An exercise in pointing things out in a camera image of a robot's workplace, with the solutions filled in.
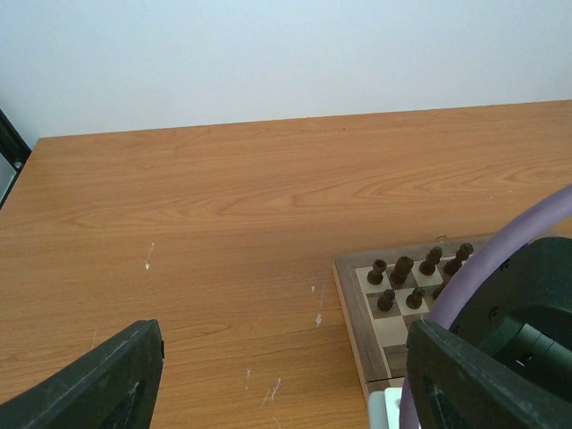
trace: wood grain surface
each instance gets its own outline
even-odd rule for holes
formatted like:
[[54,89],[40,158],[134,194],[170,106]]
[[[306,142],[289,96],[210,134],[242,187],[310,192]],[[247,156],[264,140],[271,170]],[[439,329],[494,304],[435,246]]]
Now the wood grain surface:
[[0,401],[156,318],[154,427],[366,427],[334,258],[571,181],[571,102],[41,139],[0,212]]

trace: tabletop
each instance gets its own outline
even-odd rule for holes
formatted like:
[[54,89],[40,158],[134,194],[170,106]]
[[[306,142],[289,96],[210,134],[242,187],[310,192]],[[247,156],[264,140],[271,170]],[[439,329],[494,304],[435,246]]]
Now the tabletop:
[[41,139],[0,212],[0,402],[155,318],[153,427],[366,427],[333,259],[570,182],[569,101]]

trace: wooden chessboard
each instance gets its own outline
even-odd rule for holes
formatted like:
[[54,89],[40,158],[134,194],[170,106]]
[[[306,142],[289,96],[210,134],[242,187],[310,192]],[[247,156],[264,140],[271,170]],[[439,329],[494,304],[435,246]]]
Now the wooden chessboard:
[[[477,251],[488,239],[487,236],[447,240],[336,258],[333,274],[366,400],[372,391],[402,385],[409,326],[429,312],[434,304],[433,290],[450,279],[443,267],[455,256],[462,243],[471,243]],[[419,265],[434,246],[442,248],[442,258],[435,273],[427,276],[419,272]],[[412,258],[415,264],[406,281],[398,285],[390,281],[390,275],[402,256]],[[372,269],[375,259],[383,259],[387,263],[383,281],[379,285],[367,281],[367,273]],[[405,301],[416,287],[425,289],[425,297],[421,307],[413,310]],[[395,291],[395,302],[391,310],[383,312],[377,307],[377,300],[386,289]]]

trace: purple cable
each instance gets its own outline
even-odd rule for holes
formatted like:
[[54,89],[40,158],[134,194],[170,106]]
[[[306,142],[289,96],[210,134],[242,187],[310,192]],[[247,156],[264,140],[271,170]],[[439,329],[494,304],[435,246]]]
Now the purple cable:
[[[526,210],[487,241],[468,259],[443,290],[427,316],[449,329],[481,284],[528,241],[572,215],[572,185]],[[405,374],[400,404],[400,428],[417,429],[419,419]]]

